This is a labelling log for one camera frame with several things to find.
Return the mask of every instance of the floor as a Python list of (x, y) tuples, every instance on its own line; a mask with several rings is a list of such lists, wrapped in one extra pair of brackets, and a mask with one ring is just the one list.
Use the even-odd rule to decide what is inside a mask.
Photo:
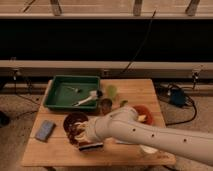
[[(0, 128), (0, 170), (1, 171), (45, 171), (44, 168), (24, 168), (20, 165), (28, 137), (30, 135), (36, 110), (41, 103), (42, 95), (24, 95), (31, 101), (14, 94), (0, 94), (0, 110), (12, 118), (9, 125)], [(198, 116), (190, 123), (170, 126), (176, 129), (196, 130), (213, 133), (213, 97), (193, 95)], [(190, 118), (193, 109), (181, 109), (160, 101), (162, 113), (167, 123)], [(184, 171), (213, 171), (213, 167), (177, 156), (174, 166)], [(58, 171), (94, 171), (94, 170), (123, 170), (123, 171), (166, 171), (163, 166), (148, 167), (87, 167), (87, 168), (56, 168)]]

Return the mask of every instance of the green tray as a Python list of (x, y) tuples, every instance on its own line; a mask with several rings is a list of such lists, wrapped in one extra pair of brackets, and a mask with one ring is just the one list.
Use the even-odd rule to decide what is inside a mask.
[[(80, 92), (76, 92), (70, 87), (78, 88)], [(44, 101), (44, 106), (51, 110), (95, 110), (97, 108), (96, 100), (73, 106), (76, 102), (89, 97), (92, 90), (100, 90), (100, 78), (97, 76), (56, 75)]]

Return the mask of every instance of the black wall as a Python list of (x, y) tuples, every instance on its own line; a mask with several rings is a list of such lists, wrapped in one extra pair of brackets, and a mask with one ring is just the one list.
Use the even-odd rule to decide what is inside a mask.
[[(149, 22), (2, 19), (0, 59), (128, 61)], [(213, 61), (213, 20), (153, 20), (136, 60)]]

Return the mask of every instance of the red object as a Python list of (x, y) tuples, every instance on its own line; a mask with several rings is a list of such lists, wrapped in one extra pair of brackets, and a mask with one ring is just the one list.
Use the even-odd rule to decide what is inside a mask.
[(146, 106), (139, 105), (139, 106), (133, 106), (133, 108), (138, 112), (139, 115), (146, 115), (146, 121), (144, 122), (145, 124), (148, 124), (148, 125), (153, 124), (152, 114)]

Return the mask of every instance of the wooden tabletop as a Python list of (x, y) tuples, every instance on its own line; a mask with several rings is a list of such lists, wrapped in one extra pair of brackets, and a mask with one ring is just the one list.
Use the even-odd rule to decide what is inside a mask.
[[(117, 87), (117, 96), (113, 108), (119, 107), (122, 100), (128, 104), (145, 105), (151, 111), (154, 125), (164, 127), (165, 123), (150, 79), (116, 79), (101, 80), (103, 93), (108, 85)], [(69, 143), (63, 129), (63, 122), (70, 111), (51, 111), (42, 104), (37, 113), (32, 132), (22, 159), (22, 166), (139, 166), (139, 165), (173, 165), (175, 156), (158, 151), (144, 154), (139, 145), (116, 144), (113, 138), (106, 139), (103, 148), (80, 152)], [(43, 120), (56, 123), (53, 134), (47, 143), (34, 138)]]

